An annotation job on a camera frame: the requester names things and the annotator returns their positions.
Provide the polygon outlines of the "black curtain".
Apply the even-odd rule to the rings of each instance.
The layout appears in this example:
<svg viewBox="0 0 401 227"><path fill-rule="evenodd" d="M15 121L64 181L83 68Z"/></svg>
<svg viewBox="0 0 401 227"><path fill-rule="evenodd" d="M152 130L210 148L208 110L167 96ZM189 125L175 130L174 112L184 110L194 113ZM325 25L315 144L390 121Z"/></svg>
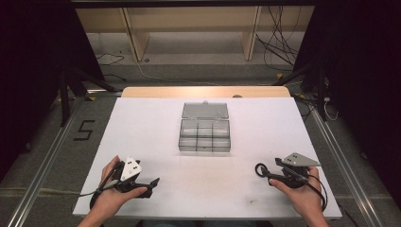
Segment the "black curtain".
<svg viewBox="0 0 401 227"><path fill-rule="evenodd" d="M295 67L323 62L340 116L401 206L401 0L313 0Z"/></svg>
<svg viewBox="0 0 401 227"><path fill-rule="evenodd" d="M0 181L70 68L104 79L71 0L0 0Z"/></svg>

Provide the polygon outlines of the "person's left hand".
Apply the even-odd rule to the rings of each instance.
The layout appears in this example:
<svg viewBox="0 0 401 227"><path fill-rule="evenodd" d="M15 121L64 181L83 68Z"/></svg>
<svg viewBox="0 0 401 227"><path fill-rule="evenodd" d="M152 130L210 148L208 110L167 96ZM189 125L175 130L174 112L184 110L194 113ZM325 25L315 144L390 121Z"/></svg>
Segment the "person's left hand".
<svg viewBox="0 0 401 227"><path fill-rule="evenodd" d="M125 202L139 197L146 191L145 187L135 188L127 193L118 192L116 189L107 189L98 196L90 213L102 220L111 218Z"/></svg>

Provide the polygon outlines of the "wooden shelf unit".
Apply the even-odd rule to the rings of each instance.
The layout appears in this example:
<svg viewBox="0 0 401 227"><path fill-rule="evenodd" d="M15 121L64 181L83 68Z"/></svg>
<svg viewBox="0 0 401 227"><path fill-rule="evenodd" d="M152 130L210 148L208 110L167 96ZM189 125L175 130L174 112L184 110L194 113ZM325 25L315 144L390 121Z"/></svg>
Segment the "wooden shelf unit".
<svg viewBox="0 0 401 227"><path fill-rule="evenodd" d="M277 24L283 31L305 31L313 11L312 6L175 7L78 9L77 14L87 33L126 34L137 61L153 32L237 32L249 61L258 31Z"/></svg>

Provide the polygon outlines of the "clear plastic compartment box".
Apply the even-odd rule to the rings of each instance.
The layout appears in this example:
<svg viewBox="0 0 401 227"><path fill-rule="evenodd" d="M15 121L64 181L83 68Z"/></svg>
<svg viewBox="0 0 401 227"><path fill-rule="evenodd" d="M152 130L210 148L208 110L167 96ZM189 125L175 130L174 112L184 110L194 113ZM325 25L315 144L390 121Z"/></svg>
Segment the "clear plastic compartment box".
<svg viewBox="0 0 401 227"><path fill-rule="evenodd" d="M179 150L229 152L231 134L226 103L185 102L180 127Z"/></svg>

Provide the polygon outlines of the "white table board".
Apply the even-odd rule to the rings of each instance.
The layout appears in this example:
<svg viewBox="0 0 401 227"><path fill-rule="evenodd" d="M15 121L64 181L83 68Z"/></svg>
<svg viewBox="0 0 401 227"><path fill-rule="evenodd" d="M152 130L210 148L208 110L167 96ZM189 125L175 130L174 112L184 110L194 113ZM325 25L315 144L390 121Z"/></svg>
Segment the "white table board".
<svg viewBox="0 0 401 227"><path fill-rule="evenodd" d="M275 160L293 152L316 159L295 101L290 97L226 98L231 134L227 154L183 154L179 133L183 98L119 98L74 213L89 211L102 168L131 156L143 168L138 181L157 180L148 199L128 201L120 217L140 219L297 218L288 198L255 174L258 163L279 173Z"/></svg>

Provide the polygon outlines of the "aluminium floor rail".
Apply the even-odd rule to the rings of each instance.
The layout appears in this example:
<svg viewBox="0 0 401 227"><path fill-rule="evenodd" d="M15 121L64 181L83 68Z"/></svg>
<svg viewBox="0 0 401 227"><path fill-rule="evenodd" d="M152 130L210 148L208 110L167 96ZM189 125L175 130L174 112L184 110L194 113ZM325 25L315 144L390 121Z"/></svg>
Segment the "aluminium floor rail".
<svg viewBox="0 0 401 227"><path fill-rule="evenodd" d="M44 181L57 159L61 146L71 129L71 125L83 101L83 97L78 97L73 101L70 118L64 127L57 127L57 131L53 134L53 139L51 140L51 146L45 151L45 156L41 159L38 169L33 171L30 167L27 170L28 173L33 174L33 177L29 179L27 187L6 188L7 196L20 198L6 224L6 227L22 227L24 225L31 208L44 185Z"/></svg>
<svg viewBox="0 0 401 227"><path fill-rule="evenodd" d="M363 189L362 185L357 179L357 175L351 168L351 165L346 160L339 143L337 142L334 133L329 128L328 124L324 122L316 110L312 111L313 118L319 127L326 144L340 170L340 173L347 183L347 186L353 195L353 198L364 217L365 222L369 227L384 227L383 221L379 214L376 212L374 204L368 197L368 194Z"/></svg>

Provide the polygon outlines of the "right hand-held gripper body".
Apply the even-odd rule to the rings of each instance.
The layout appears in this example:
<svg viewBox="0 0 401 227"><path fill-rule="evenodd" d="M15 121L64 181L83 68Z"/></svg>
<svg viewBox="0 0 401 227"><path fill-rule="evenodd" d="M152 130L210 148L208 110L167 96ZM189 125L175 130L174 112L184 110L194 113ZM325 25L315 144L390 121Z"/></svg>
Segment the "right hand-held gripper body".
<svg viewBox="0 0 401 227"><path fill-rule="evenodd" d="M282 172L285 180L282 182L290 188L299 188L308 181L308 168L310 166L320 166L319 161L312 160L302 154L293 152L285 158Z"/></svg>

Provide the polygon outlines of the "black tripod stand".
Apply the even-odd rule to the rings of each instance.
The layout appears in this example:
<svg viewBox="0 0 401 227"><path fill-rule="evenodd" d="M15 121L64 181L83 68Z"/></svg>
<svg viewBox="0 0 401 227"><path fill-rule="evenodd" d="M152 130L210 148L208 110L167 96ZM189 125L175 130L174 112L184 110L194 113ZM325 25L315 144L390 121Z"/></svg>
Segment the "black tripod stand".
<svg viewBox="0 0 401 227"><path fill-rule="evenodd" d="M88 90L83 84L84 80L88 80L89 82L97 85L104 90L117 93L118 89L114 88L113 86L107 84L103 80L96 79L95 77L91 76L87 72L75 68L75 67L68 67L64 68L61 71L61 75L59 76L59 91L60 91L60 98L61 98L61 126L64 127L67 123L68 119L70 118L70 107L69 107L69 96L67 89L70 89L73 94L77 97L84 97L88 94Z"/></svg>
<svg viewBox="0 0 401 227"><path fill-rule="evenodd" d="M324 110L324 98L325 98L325 72L323 67L319 63L308 63L305 66L293 71L289 76L279 79L273 83L273 86L284 86L288 82L304 76L304 80L301 85L301 89L304 92L311 92L313 89L317 91L317 109L323 121L326 121L326 113Z"/></svg>

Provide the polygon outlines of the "wooden table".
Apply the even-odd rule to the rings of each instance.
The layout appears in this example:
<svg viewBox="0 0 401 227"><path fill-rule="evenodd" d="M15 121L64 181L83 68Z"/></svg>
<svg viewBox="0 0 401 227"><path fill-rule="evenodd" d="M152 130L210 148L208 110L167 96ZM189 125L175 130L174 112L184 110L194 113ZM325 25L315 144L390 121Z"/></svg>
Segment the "wooden table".
<svg viewBox="0 0 401 227"><path fill-rule="evenodd" d="M284 86L127 87L122 97L290 97Z"/></svg>

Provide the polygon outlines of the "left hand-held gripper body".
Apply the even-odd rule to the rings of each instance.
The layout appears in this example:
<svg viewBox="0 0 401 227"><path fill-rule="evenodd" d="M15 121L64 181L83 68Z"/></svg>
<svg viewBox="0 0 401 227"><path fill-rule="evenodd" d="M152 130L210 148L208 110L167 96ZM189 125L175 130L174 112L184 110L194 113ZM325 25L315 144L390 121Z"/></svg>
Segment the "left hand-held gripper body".
<svg viewBox="0 0 401 227"><path fill-rule="evenodd" d="M112 180L108 186L113 186L117 191L126 193L135 187L135 180L142 171L142 167L132 157L128 157L126 161L120 161L115 167L112 174Z"/></svg>

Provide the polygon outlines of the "person's right hand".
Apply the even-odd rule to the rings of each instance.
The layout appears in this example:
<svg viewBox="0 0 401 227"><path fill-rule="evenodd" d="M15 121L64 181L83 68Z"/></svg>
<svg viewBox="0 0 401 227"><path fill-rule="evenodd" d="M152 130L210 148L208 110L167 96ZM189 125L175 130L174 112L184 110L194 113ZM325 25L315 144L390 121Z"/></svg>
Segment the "person's right hand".
<svg viewBox="0 0 401 227"><path fill-rule="evenodd" d="M290 199L295 211L302 215L306 212L322 212L322 198L307 184L300 188L290 188L277 180L269 183L283 192Z"/></svg>

